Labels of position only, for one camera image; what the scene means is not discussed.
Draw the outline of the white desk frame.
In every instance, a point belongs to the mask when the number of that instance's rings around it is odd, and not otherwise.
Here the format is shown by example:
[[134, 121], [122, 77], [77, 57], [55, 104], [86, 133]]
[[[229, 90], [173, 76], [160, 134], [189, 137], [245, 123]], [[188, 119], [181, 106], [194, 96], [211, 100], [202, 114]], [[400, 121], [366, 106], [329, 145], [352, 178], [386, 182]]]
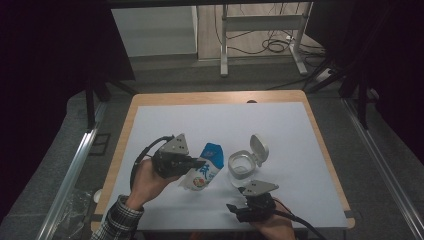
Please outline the white desk frame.
[[274, 16], [234, 16], [227, 15], [227, 6], [223, 5], [222, 24], [221, 24], [221, 55], [220, 55], [220, 75], [228, 75], [228, 56], [227, 56], [227, 32], [240, 31], [266, 31], [266, 30], [294, 30], [297, 32], [293, 43], [289, 44], [289, 50], [295, 61], [299, 73], [306, 76], [308, 71], [299, 54], [299, 47], [309, 19], [311, 2], [307, 2], [301, 15], [274, 15]]

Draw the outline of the person's right hand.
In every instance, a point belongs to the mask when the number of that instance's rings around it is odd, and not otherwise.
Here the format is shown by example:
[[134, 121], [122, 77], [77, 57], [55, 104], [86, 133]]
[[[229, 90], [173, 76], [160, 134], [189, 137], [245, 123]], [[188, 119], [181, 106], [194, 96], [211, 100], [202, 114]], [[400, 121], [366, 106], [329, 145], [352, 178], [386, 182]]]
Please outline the person's right hand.
[[267, 240], [296, 240], [290, 219], [273, 215], [266, 221], [251, 222]]

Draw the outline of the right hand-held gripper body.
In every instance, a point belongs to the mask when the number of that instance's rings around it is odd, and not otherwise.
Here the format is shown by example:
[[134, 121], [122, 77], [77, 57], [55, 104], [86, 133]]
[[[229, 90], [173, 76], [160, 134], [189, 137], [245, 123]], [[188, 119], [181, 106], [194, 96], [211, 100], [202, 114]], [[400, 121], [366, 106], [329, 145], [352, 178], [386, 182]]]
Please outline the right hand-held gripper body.
[[239, 187], [239, 192], [246, 198], [246, 207], [235, 208], [238, 221], [261, 222], [269, 219], [276, 208], [270, 192], [278, 188], [277, 184], [260, 180], [252, 180]]

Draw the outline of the clear jug with white lid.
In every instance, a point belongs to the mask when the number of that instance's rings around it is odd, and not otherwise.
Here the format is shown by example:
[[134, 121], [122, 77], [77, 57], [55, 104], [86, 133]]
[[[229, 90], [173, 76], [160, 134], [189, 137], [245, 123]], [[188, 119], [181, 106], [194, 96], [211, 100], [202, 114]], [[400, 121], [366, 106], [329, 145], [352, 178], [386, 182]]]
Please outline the clear jug with white lid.
[[238, 188], [253, 179], [257, 167], [268, 159], [269, 148], [259, 134], [250, 137], [250, 150], [240, 150], [228, 159], [228, 176], [231, 184]]

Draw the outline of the black square floor frame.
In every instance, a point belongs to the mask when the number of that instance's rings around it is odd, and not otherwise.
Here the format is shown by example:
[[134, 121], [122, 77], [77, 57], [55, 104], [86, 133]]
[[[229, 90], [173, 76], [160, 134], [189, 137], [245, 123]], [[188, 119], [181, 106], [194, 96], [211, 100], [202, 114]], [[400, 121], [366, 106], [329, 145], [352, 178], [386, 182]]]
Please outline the black square floor frame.
[[91, 145], [90, 156], [104, 156], [109, 145], [111, 135], [109, 133], [98, 134]]

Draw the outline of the dark curtain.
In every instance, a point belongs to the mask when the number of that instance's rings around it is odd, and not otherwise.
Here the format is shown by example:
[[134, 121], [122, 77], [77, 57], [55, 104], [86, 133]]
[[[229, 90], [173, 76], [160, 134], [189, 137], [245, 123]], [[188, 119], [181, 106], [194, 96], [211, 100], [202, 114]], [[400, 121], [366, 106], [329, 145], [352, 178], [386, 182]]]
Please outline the dark curtain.
[[0, 221], [88, 84], [134, 74], [107, 0], [0, 0]]
[[315, 0], [306, 34], [346, 77], [377, 94], [386, 123], [424, 164], [424, 0]]

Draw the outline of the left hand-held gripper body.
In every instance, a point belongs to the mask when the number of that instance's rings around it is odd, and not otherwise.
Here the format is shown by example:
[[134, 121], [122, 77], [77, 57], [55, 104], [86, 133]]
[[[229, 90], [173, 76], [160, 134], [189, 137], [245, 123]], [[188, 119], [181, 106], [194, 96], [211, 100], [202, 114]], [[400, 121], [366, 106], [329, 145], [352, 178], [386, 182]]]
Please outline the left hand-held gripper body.
[[152, 157], [155, 172], [162, 178], [185, 175], [194, 167], [185, 135], [165, 136], [163, 141]]

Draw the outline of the black metal stand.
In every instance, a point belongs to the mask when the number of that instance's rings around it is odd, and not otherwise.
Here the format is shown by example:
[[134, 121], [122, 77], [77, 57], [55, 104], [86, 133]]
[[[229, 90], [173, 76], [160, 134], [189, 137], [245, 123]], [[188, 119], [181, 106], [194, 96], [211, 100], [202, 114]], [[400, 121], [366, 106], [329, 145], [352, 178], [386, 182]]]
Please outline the black metal stand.
[[349, 98], [354, 93], [355, 89], [358, 89], [358, 100], [357, 100], [357, 119], [364, 129], [368, 129], [366, 120], [366, 107], [367, 107], [367, 80], [364, 75], [364, 71], [361, 69], [360, 63], [355, 60], [345, 68], [337, 71], [335, 74], [330, 75], [325, 80], [317, 83], [312, 87], [304, 87], [305, 93], [314, 93], [320, 89], [330, 85], [337, 80], [343, 80], [338, 93], [342, 98]]
[[138, 91], [134, 88], [122, 83], [121, 81], [111, 78], [88, 78], [85, 88], [86, 110], [87, 110], [87, 130], [91, 131], [95, 127], [95, 109], [94, 96], [97, 96], [101, 102], [107, 102], [111, 98], [111, 93], [106, 84], [110, 83], [113, 86], [123, 90], [131, 96], [137, 95]]

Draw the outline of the blue and white milk bag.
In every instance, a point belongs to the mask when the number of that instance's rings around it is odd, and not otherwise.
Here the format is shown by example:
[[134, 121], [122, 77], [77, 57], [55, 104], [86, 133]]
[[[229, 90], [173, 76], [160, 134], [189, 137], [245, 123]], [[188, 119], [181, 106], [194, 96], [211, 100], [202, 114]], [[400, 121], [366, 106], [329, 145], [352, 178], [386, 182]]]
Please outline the blue and white milk bag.
[[191, 169], [179, 186], [185, 190], [201, 191], [206, 188], [213, 178], [224, 167], [224, 155], [220, 145], [207, 143], [199, 157], [204, 165], [198, 169]]

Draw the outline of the white table sheet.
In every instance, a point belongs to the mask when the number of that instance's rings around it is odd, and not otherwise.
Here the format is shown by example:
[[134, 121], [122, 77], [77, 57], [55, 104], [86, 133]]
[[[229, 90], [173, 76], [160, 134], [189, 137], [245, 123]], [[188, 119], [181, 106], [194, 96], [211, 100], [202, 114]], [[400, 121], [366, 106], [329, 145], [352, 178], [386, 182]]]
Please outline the white table sheet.
[[[255, 178], [274, 183], [273, 196], [316, 228], [348, 225], [324, 155], [301, 102], [242, 103], [180, 106], [141, 106], [129, 135], [117, 180], [108, 193], [111, 203], [128, 194], [132, 165], [141, 151], [159, 137], [184, 134], [191, 156], [200, 155], [208, 143], [222, 147], [226, 157], [250, 147], [259, 135], [269, 157]], [[222, 169], [201, 191], [190, 191], [174, 182], [145, 206], [139, 222], [142, 231], [244, 231], [228, 209], [245, 203]]]

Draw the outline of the white power strip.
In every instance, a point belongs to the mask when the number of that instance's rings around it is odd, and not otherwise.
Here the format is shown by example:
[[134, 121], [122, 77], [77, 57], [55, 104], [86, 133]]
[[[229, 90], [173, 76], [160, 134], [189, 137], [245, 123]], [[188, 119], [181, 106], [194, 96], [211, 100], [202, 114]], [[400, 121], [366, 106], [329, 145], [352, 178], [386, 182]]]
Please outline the white power strip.
[[322, 71], [316, 78], [315, 80], [317, 82], [322, 82], [324, 80], [326, 80], [328, 77], [330, 77], [332, 75], [332, 70], [330, 68], [325, 69], [324, 71]]

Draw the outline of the white panel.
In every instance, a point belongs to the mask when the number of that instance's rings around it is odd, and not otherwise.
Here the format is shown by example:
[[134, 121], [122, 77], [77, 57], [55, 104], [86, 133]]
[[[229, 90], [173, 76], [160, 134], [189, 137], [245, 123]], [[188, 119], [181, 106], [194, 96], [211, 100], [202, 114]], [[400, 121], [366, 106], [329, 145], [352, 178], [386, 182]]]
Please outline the white panel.
[[112, 14], [129, 57], [197, 52], [194, 6], [112, 9]]

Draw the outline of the clear plastic bag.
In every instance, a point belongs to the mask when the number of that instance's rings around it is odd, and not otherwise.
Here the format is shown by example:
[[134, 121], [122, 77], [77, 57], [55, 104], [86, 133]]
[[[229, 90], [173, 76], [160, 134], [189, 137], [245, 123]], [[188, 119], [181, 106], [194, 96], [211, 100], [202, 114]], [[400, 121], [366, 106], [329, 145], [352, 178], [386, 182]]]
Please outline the clear plastic bag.
[[74, 189], [67, 198], [53, 240], [80, 240], [88, 213], [91, 193]]

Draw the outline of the aluminium rail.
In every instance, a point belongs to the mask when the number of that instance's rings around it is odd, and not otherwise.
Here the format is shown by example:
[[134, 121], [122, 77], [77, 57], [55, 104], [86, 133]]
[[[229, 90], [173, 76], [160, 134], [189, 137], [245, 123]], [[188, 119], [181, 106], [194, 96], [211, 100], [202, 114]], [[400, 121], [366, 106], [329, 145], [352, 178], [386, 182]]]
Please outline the aluminium rail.
[[358, 119], [358, 113], [354, 104], [350, 100], [346, 99], [342, 99], [341, 102], [346, 108], [356, 131], [369, 152], [369, 155], [376, 165], [379, 174], [398, 206], [415, 240], [424, 240], [424, 221], [422, 220], [417, 208], [414, 206], [412, 200], [398, 182], [393, 171], [390, 169], [384, 155], [372, 137], [371, 132], [366, 129]]
[[90, 130], [86, 130], [79, 142], [78, 148], [64, 176], [62, 184], [55, 196], [55, 199], [44, 219], [43, 224], [37, 234], [36, 240], [52, 240], [56, 230], [57, 222], [64, 211], [67, 198], [70, 196], [82, 167], [88, 157], [90, 148], [97, 135], [98, 129], [104, 117], [107, 103], [100, 103], [94, 112], [94, 125]]

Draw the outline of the person's left hand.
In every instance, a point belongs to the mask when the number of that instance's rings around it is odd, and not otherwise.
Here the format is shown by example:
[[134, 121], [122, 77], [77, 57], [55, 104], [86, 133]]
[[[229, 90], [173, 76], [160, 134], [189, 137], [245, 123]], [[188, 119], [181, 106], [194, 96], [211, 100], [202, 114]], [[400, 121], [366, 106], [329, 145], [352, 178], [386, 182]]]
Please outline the person's left hand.
[[168, 184], [178, 179], [179, 176], [162, 178], [155, 172], [151, 159], [143, 160], [138, 166], [131, 193], [125, 205], [132, 210], [140, 211], [145, 203], [156, 198]]

